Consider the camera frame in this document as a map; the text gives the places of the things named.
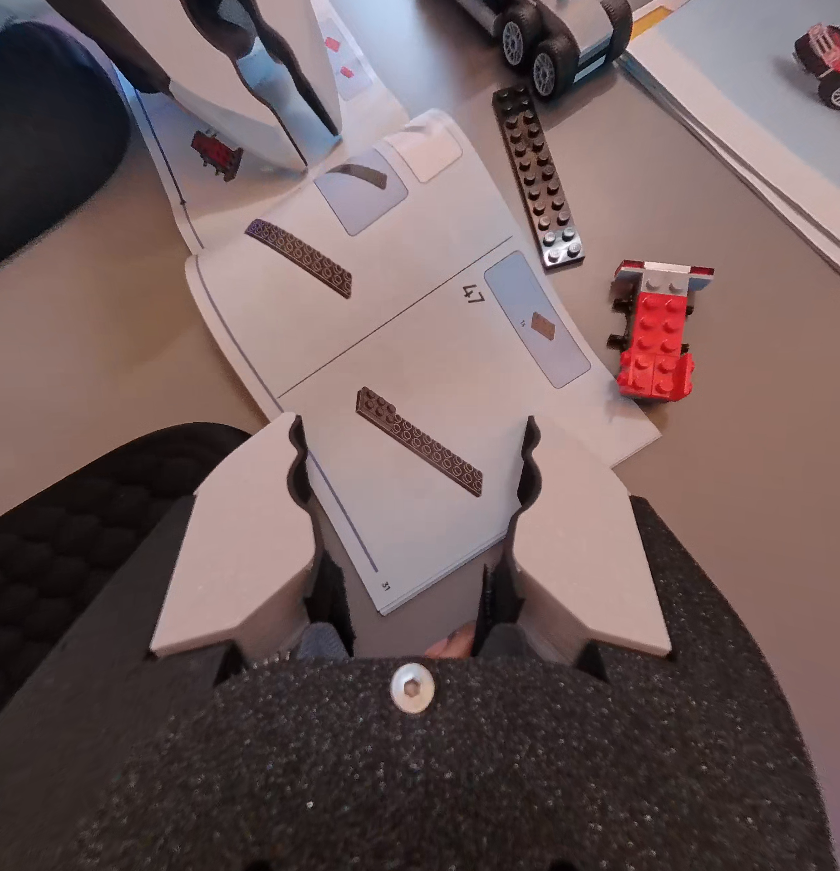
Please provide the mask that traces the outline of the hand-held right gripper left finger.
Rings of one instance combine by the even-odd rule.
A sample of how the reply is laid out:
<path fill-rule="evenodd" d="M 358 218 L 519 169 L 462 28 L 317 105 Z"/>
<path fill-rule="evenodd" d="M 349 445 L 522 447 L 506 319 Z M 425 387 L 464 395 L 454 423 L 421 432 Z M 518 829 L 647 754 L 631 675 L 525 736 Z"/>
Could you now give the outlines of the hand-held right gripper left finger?
<path fill-rule="evenodd" d="M 154 629 L 159 658 L 233 643 L 245 660 L 272 659 L 305 626 L 328 623 L 354 652 L 343 572 L 313 512 L 299 415 L 284 412 L 208 475 Z"/>

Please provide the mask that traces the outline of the open lego instruction booklet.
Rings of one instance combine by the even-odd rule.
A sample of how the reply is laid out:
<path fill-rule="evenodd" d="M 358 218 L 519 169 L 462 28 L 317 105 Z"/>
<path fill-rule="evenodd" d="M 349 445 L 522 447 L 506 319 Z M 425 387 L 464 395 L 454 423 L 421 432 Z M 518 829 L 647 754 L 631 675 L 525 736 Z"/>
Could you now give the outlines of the open lego instruction booklet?
<path fill-rule="evenodd" d="M 660 438 L 579 333 L 458 124 L 408 120 L 314 2 L 341 140 L 306 174 L 248 152 L 236 180 L 192 135 L 238 140 L 118 73 L 190 247 L 208 329 L 269 419 L 302 416 L 310 481 L 386 615 L 498 543 L 528 416 L 610 467 Z"/>

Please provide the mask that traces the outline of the long black lego plate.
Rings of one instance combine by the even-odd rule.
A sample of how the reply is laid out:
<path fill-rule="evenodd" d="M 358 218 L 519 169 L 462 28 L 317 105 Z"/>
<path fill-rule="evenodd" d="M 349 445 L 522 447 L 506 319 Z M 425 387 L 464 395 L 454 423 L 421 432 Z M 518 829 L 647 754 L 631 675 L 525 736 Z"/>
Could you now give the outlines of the long black lego plate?
<path fill-rule="evenodd" d="M 545 271 L 581 263 L 585 247 L 531 92 L 524 86 L 495 91 L 491 106 Z"/>

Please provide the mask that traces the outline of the grey red lego assembly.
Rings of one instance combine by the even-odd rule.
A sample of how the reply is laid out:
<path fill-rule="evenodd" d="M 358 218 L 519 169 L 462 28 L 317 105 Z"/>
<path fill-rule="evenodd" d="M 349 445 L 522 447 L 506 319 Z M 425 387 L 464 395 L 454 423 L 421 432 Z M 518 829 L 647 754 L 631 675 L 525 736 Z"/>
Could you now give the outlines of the grey red lego assembly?
<path fill-rule="evenodd" d="M 619 264 L 612 284 L 625 295 L 613 299 L 612 309 L 624 314 L 625 329 L 610 335 L 607 345 L 620 353 L 622 396 L 655 402 L 689 396 L 695 364 L 683 333 L 695 294 L 714 276 L 711 267 L 635 259 Z"/>

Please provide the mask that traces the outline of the black red lego truck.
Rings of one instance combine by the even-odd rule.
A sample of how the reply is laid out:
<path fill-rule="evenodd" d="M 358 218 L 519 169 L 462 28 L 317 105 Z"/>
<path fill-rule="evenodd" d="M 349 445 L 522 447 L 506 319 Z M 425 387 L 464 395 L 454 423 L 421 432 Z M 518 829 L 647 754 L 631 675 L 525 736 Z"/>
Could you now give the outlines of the black red lego truck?
<path fill-rule="evenodd" d="M 632 37 L 628 1 L 459 1 L 494 38 L 507 66 L 525 73 L 534 96 L 561 97 L 613 64 Z"/>

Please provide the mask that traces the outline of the black quilted wrist pad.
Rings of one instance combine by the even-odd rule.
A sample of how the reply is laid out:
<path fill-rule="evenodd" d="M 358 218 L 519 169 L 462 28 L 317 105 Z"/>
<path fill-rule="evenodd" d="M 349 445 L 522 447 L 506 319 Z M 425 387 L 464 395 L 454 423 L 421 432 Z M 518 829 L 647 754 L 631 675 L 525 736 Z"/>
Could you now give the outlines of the black quilted wrist pad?
<path fill-rule="evenodd" d="M 249 438 L 215 422 L 157 430 L 0 516 L 0 714 L 164 514 Z"/>
<path fill-rule="evenodd" d="M 0 264 L 82 206 L 131 137 L 105 70 L 47 24 L 0 31 Z"/>

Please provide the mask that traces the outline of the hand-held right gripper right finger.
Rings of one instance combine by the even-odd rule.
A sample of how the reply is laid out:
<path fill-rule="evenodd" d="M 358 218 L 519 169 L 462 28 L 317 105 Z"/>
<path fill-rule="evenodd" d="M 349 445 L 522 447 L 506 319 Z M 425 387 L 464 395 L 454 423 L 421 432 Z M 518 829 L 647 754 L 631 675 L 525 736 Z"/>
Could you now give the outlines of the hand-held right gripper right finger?
<path fill-rule="evenodd" d="M 517 508 L 483 572 L 474 653 L 517 632 L 547 660 L 608 645 L 673 652 L 630 495 L 613 471 L 547 417 L 530 416 Z"/>

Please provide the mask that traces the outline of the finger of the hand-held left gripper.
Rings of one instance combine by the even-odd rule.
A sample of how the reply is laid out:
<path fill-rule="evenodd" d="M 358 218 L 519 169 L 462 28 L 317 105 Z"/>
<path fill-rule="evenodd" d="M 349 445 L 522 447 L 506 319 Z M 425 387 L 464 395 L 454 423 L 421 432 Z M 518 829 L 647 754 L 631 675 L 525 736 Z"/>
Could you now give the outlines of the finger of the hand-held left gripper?
<path fill-rule="evenodd" d="M 240 69 L 258 36 L 240 2 L 113 1 L 109 9 L 165 71 L 175 101 L 264 161 L 307 169 L 271 98 Z"/>
<path fill-rule="evenodd" d="M 252 20 L 269 56 L 288 72 L 297 93 L 334 137 L 342 120 L 334 73 L 309 1 L 256 1 Z"/>

